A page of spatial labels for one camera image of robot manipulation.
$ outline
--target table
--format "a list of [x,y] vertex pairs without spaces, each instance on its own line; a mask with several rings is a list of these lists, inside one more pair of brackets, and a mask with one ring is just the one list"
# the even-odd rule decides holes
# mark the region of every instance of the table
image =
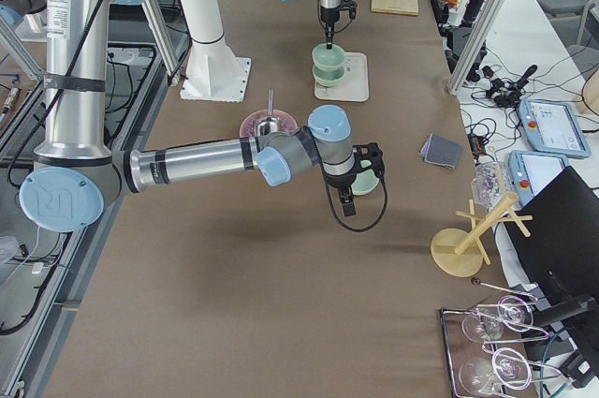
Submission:
[[[226,40],[251,56],[242,104],[171,90],[148,148],[235,138],[275,90],[304,123],[314,107],[316,0],[219,0]],[[342,104],[354,143],[379,142],[390,202],[382,223],[349,233],[329,214],[319,172],[269,188],[258,173],[157,187],[125,200],[46,397],[447,396],[438,309],[489,296],[432,262],[441,228],[468,228],[474,175],[425,164],[429,133],[467,146],[428,0],[418,17],[372,14],[336,42],[368,56],[370,99]],[[352,225],[382,194],[357,199]],[[504,282],[497,253],[483,280]]]
[[[463,8],[467,0],[460,2],[459,14],[463,13]],[[570,59],[568,52],[560,42],[553,27],[547,20],[543,10],[538,6],[536,0],[505,0],[504,5],[498,14],[489,35],[487,37],[487,47],[490,52],[483,60],[483,66],[493,66],[500,78],[509,78],[516,80],[531,64],[538,65],[538,69],[532,79],[542,79],[547,84],[563,84],[563,90],[560,88],[548,88],[539,81],[531,81],[525,90],[531,93],[534,98],[543,98],[555,101],[579,101],[579,96],[584,80],[579,75],[576,65]],[[513,130],[506,125],[506,111],[497,108],[482,108],[472,100],[473,91],[480,91],[489,88],[487,80],[481,80],[476,85],[463,87],[459,90],[459,99],[464,110],[464,124],[478,122],[483,118],[492,118],[498,123],[497,131],[499,133],[511,136]],[[585,114],[586,117],[593,117],[592,114]],[[595,129],[596,124],[592,124],[584,117],[578,119],[581,127]],[[587,142],[590,144],[593,155],[587,159],[570,159],[570,164],[577,170],[580,176],[590,186],[599,184],[599,138],[596,134],[586,134]],[[517,140],[506,140],[502,136],[491,138],[487,147],[497,160],[507,162],[509,153],[512,150],[531,150],[530,145],[523,138]],[[519,265],[516,251],[504,230],[503,225],[497,228],[496,243],[499,248],[504,274],[510,286],[528,283],[526,274]],[[556,357],[551,360],[552,364],[559,365],[567,356]],[[548,386],[551,391],[555,391],[561,385],[561,381],[549,381]],[[563,397],[592,397],[599,393],[599,380],[594,379],[592,383],[583,390],[567,390],[561,396]]]

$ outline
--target mint green bowl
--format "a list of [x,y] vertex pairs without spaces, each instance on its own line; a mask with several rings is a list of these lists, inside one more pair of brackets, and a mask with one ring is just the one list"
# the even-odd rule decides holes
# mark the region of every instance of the mint green bowl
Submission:
[[339,84],[345,75],[345,67],[338,67],[337,70],[326,71],[318,68],[317,66],[312,67],[312,74],[314,80],[325,87],[333,87]]
[[[371,165],[371,161],[362,161],[360,166],[368,167]],[[352,192],[354,195],[366,195],[372,192],[378,185],[378,178],[374,175],[372,170],[366,170],[356,175],[356,180],[352,183]]]
[[335,44],[330,49],[327,49],[327,44],[318,44],[312,50],[312,60],[321,70],[331,72],[345,62],[345,50]]

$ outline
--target white table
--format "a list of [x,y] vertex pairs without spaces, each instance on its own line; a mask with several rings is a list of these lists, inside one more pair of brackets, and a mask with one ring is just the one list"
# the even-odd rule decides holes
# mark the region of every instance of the white table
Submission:
[[[468,0],[461,0],[458,15],[451,16],[453,19],[460,20],[460,15],[463,14],[467,2]],[[536,0],[505,0],[504,6],[493,23],[487,37],[487,47],[489,54],[483,60],[482,65],[492,66],[500,78],[516,80],[530,65],[536,64],[538,65],[538,69],[532,75],[532,79],[542,77],[549,72],[541,78],[541,81],[547,84],[562,84],[567,81],[563,85],[563,88],[574,93],[579,92],[584,84],[584,80],[579,76],[577,67],[569,58],[568,52],[560,42],[543,10],[536,3]],[[490,117],[497,122],[497,131],[499,133],[512,136],[513,130],[505,124],[506,111],[498,108],[479,107],[471,98],[471,93],[473,91],[481,91],[481,88],[485,90],[489,89],[489,81],[483,79],[475,85],[462,87],[459,90],[458,99],[463,109],[464,125],[476,123]],[[532,94],[534,98],[556,101],[579,100],[579,96],[565,92],[563,89],[554,87],[544,90],[546,88],[548,86],[538,81],[531,81],[525,87],[525,91],[531,93],[538,91],[538,93]],[[484,94],[478,93],[476,96],[484,96]],[[482,98],[481,101],[492,105],[492,102],[485,98]],[[599,122],[599,117],[594,117],[594,120]],[[597,128],[596,124],[584,118],[579,118],[578,120],[583,129]],[[599,135],[586,134],[586,139],[591,146],[593,155],[583,160],[570,159],[570,164],[588,185],[591,187],[599,186]],[[507,162],[509,153],[512,150],[532,150],[528,142],[522,137],[515,140],[513,145],[511,145],[512,142],[512,140],[506,140],[496,135],[491,138],[490,144],[486,148],[488,152],[495,155],[497,160],[503,162]],[[528,283],[529,280],[519,265],[516,251],[503,226],[497,230],[496,242],[502,257],[504,274],[508,284],[514,286],[516,284]],[[560,364],[565,357],[553,358],[550,363]],[[548,388],[552,392],[557,390],[561,384],[561,380],[547,381]],[[599,380],[597,378],[585,389],[576,390],[570,388],[561,395],[563,398],[594,398],[597,396],[599,396]]]

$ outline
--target wooden cutting board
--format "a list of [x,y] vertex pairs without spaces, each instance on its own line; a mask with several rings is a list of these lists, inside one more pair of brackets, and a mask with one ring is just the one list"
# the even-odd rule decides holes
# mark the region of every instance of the wooden cutting board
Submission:
[[417,16],[418,0],[372,0],[371,11],[401,14],[403,16]]

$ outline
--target bottle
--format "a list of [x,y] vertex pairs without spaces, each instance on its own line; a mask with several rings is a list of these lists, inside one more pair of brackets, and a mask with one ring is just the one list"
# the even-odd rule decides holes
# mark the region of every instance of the bottle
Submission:
[[466,12],[464,12],[464,17],[463,17],[463,20],[461,21],[461,24],[463,26],[472,26],[473,25],[473,23],[476,20],[476,17],[478,17],[478,12],[482,8],[483,3],[485,3],[485,0],[470,0],[468,2],[468,6],[466,7]]

